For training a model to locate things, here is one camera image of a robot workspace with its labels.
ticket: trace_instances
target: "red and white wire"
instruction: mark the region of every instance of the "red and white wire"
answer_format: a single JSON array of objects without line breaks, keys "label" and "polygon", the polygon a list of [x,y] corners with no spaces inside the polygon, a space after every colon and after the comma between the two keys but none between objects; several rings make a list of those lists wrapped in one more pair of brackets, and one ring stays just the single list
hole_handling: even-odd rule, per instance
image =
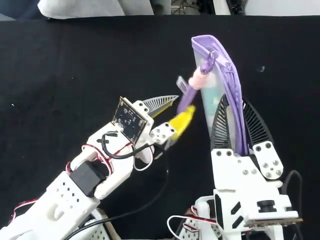
[{"label": "red and white wire", "polygon": [[199,216],[192,216],[192,215],[186,215],[186,216],[181,216],[181,215],[172,215],[171,217],[169,217],[166,221],[166,225],[169,229],[169,231],[172,233],[172,235],[177,238],[178,240],[181,240],[180,237],[171,229],[170,227],[170,220],[174,219],[174,218],[179,218],[179,219],[192,219],[198,222],[205,222],[205,223],[209,223],[212,225],[217,225],[217,222],[208,218],[204,218],[204,217],[199,217]]},{"label": "red and white wire", "polygon": [[69,174],[72,173],[70,164],[71,164],[71,162],[68,161],[67,164],[65,165],[65,171],[66,171],[67,173],[69,173]]},{"label": "red and white wire", "polygon": [[97,148],[97,147],[95,147],[95,146],[93,146],[93,145],[90,145],[90,144],[83,144],[82,146],[81,146],[81,149],[82,149],[82,151],[86,148],[86,147],[89,147],[89,148],[92,148],[92,149],[94,149],[94,151],[96,152],[96,154],[97,154],[97,159],[99,160],[99,161],[101,161],[105,166],[106,166],[106,168],[108,169],[108,172],[109,172],[109,175],[108,176],[110,176],[113,172],[114,172],[114,168],[112,167],[112,165],[111,165],[111,163],[110,163],[110,158],[108,159],[108,158],[106,158],[106,156]]},{"label": "red and white wire", "polygon": [[[131,144],[132,144],[131,142],[127,143],[124,147],[122,147],[121,149],[119,149],[118,151],[116,151],[116,152],[114,153],[114,155],[119,154],[124,148],[130,146]],[[105,156],[97,147],[95,147],[95,146],[93,146],[93,145],[90,145],[90,144],[87,144],[87,143],[82,145],[82,147],[81,147],[81,148],[82,148],[82,151],[83,151],[86,147],[93,148],[93,149],[95,150],[95,152],[96,152],[96,154],[97,154],[97,159],[98,159],[100,162],[102,162],[102,163],[106,166],[106,168],[108,169],[109,174],[108,174],[107,177],[109,177],[111,174],[113,174],[114,168],[113,168],[112,164],[110,163],[110,161],[112,160],[112,158],[111,158],[111,157],[106,158],[106,156]]]},{"label": "red and white wire", "polygon": [[197,208],[194,206],[194,205],[192,205],[191,207],[190,207],[190,211],[193,213],[193,215],[195,215],[196,217],[198,216],[198,210],[197,210]]},{"label": "red and white wire", "polygon": [[182,224],[183,228],[191,233],[196,233],[196,232],[199,232],[199,229],[194,227],[194,226],[191,226],[190,224],[188,223],[183,223]]},{"label": "red and white wire", "polygon": [[11,214],[11,218],[10,218],[10,221],[9,221],[9,224],[15,220],[16,218],[16,210],[23,207],[23,206],[26,206],[26,205],[29,205],[29,204],[34,204],[38,199],[35,198],[35,199],[32,199],[32,200],[29,200],[29,201],[22,201],[20,202],[14,209],[13,209],[13,213]]}]

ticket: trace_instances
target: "purple pouch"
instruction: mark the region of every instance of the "purple pouch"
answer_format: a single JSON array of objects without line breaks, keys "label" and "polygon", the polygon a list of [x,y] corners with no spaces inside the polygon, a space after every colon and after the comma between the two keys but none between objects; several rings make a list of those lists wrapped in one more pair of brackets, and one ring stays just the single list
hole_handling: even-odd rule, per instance
[{"label": "purple pouch", "polygon": [[236,66],[225,48],[214,36],[195,36],[192,37],[191,42],[197,67],[204,60],[215,59],[213,69],[208,76],[207,85],[201,89],[209,134],[211,134],[217,106],[221,97],[225,94],[231,110],[231,116],[228,115],[228,124],[231,142],[233,143],[232,148],[235,153],[245,155],[248,153],[248,147],[241,85]]}]

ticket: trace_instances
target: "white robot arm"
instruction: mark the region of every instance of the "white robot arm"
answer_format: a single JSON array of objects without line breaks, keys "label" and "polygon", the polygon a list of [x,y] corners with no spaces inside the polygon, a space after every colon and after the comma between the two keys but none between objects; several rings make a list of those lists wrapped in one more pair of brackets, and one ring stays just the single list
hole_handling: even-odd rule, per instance
[{"label": "white robot arm", "polygon": [[[0,239],[64,240],[76,230],[97,211],[101,200],[130,177],[135,156],[149,165],[154,158],[154,143],[164,149],[173,144],[171,139],[176,130],[168,122],[152,130],[154,120],[149,111],[142,101],[132,104],[120,98],[112,122],[88,138],[82,152],[33,206],[0,230]],[[110,157],[103,145],[113,155],[126,157]],[[96,160],[106,166],[107,176],[95,167]],[[91,232],[84,230],[71,239],[90,239],[90,235]]]},{"label": "white robot arm", "polygon": [[[270,240],[284,240],[283,226],[298,224],[302,219],[292,210],[288,195],[278,190],[284,167],[273,139],[253,106],[245,102],[249,155],[235,154],[228,127],[228,105],[223,96],[212,126],[213,195],[200,197],[193,206],[196,217],[214,222],[198,221],[190,216],[185,224],[193,222],[201,240],[241,240],[242,234],[253,231],[265,232]],[[199,238],[187,228],[178,237],[180,240]]]}]

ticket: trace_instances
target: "black cloth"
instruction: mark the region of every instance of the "black cloth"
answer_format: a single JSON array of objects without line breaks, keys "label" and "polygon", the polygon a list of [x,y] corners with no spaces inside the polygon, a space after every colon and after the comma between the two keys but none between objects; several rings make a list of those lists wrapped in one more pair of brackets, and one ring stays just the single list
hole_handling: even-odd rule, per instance
[{"label": "black cloth", "polygon": [[[233,59],[243,95],[264,118],[285,174],[304,180],[302,231],[319,223],[318,56],[320,17],[125,16],[0,22],[0,224],[39,197],[112,119],[119,96],[134,102],[180,94],[195,70],[191,37],[217,37]],[[169,237],[166,220],[214,188],[200,94],[195,117],[169,151],[169,186],[148,210],[114,221],[122,238]],[[171,107],[156,125],[175,114]],[[109,216],[148,202],[164,184],[165,160],[134,172],[101,204]],[[297,203],[296,191],[290,198]],[[175,229],[178,222],[172,221]]]}]

